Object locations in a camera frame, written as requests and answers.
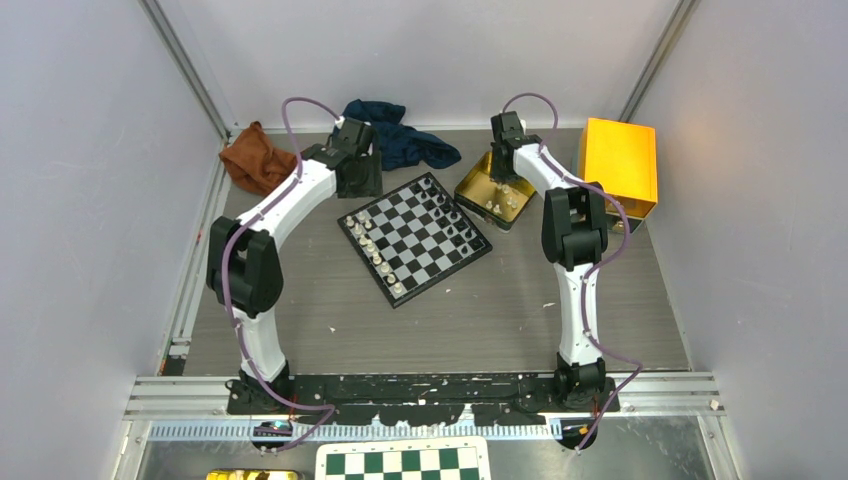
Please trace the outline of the gold tin tray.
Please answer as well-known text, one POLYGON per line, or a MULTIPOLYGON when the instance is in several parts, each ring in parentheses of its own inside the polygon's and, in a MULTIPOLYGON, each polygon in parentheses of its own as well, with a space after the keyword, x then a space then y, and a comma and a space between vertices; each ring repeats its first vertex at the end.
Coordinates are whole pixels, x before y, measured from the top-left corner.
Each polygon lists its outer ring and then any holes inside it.
POLYGON ((523 178, 499 183, 490 177, 492 153, 486 152, 454 189, 455 201, 481 220, 509 232, 536 195, 523 178))

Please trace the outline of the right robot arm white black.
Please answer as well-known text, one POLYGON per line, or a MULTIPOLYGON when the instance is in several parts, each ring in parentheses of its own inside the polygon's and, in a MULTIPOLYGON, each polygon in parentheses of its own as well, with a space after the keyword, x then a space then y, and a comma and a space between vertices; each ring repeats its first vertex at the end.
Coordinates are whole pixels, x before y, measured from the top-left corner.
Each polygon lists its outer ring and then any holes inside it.
POLYGON ((541 247, 553 266, 561 303, 561 339, 553 392, 577 411, 604 390, 606 366, 597 346, 597 265, 608 248, 599 186, 586 185, 553 159, 514 111, 490 119, 492 179, 527 181, 543 199, 541 247))

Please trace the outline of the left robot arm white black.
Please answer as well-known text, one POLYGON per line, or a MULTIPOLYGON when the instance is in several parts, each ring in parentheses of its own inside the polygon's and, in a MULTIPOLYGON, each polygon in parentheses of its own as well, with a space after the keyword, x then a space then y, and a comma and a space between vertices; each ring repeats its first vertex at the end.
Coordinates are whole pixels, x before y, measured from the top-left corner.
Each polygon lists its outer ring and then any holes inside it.
POLYGON ((235 331, 240 382, 269 413, 292 402, 275 317, 284 288, 281 247, 323 201, 381 194, 377 130, 369 122, 339 117, 325 142, 297 153, 288 166, 288 176, 255 207, 236 218, 219 217, 209 233, 206 283, 235 331))

